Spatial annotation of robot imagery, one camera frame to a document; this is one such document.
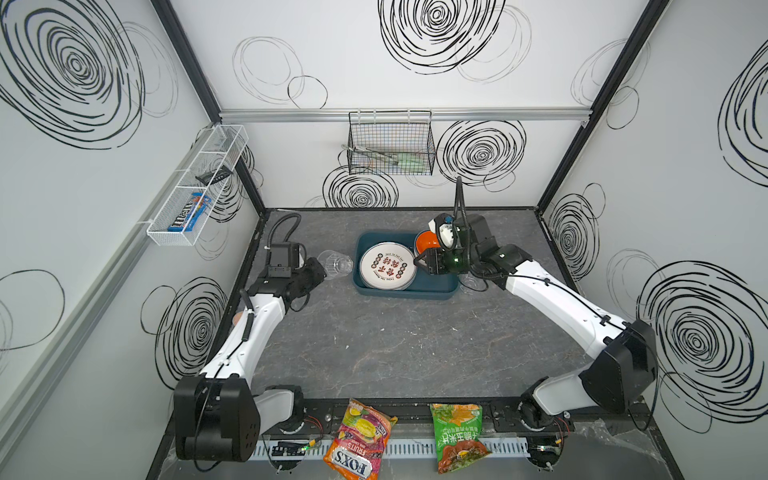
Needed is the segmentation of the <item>orange plastic bowl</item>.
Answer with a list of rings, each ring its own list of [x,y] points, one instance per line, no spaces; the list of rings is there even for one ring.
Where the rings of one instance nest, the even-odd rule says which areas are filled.
[[[425,230],[419,233],[414,241],[414,251],[417,256],[423,254],[427,250],[440,247],[441,245],[437,235],[430,230]]]

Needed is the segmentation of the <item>clear drinking glass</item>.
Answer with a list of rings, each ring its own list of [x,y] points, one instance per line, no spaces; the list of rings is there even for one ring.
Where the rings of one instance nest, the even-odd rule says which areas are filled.
[[[346,277],[354,269],[354,262],[348,255],[334,250],[322,251],[317,259],[325,271],[327,280]]]

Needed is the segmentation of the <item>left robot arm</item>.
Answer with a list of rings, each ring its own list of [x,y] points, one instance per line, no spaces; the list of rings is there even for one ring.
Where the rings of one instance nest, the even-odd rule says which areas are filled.
[[[194,462],[245,462],[262,434],[273,427],[303,424],[298,386],[252,392],[251,383],[268,340],[291,304],[307,299],[326,272],[296,242],[269,247],[262,275],[240,291],[240,320],[213,358],[193,376],[179,380],[173,394],[176,455]]]

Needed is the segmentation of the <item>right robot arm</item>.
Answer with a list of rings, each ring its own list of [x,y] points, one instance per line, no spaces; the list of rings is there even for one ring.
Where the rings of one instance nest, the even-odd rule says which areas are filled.
[[[477,214],[441,213],[428,223],[437,245],[423,253],[431,274],[469,274],[533,306],[590,358],[584,367],[535,382],[520,397],[523,425],[542,431],[567,411],[624,414],[660,377],[655,334],[585,299],[514,244],[499,245]]]

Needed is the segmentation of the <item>teal plastic bin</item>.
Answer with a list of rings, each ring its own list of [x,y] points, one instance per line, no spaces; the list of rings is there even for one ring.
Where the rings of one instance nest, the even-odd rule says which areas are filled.
[[[459,289],[456,274],[430,275],[415,263],[418,232],[368,231],[357,240],[353,283],[362,295],[447,300]]]

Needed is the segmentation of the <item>green item in basket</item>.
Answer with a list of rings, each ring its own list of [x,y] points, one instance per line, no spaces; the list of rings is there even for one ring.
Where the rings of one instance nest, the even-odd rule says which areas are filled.
[[[429,157],[400,152],[395,155],[397,166],[406,173],[423,174],[431,170]]]

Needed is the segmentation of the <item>blue M&M's candy bag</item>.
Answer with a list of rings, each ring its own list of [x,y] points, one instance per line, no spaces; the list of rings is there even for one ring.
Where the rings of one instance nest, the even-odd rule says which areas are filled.
[[[194,229],[199,217],[206,211],[210,198],[203,193],[192,193],[179,214],[167,227],[168,232],[190,232]]]

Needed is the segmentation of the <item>black remote in shelf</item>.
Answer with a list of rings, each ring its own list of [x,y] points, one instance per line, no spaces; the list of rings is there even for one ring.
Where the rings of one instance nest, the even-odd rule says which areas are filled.
[[[196,175],[195,179],[203,186],[211,186],[226,180],[231,175],[232,171],[226,165],[222,165],[217,169]]]

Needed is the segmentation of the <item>green snack bag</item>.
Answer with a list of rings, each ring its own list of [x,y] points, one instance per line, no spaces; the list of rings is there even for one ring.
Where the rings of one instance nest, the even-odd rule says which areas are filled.
[[[439,474],[463,469],[491,454],[479,439],[483,425],[480,405],[434,403],[430,411]]]

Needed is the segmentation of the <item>Fox's fruits candy bag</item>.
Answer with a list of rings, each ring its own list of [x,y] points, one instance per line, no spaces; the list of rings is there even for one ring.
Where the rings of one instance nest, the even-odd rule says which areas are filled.
[[[345,479],[377,479],[397,422],[397,417],[351,399],[324,462]]]

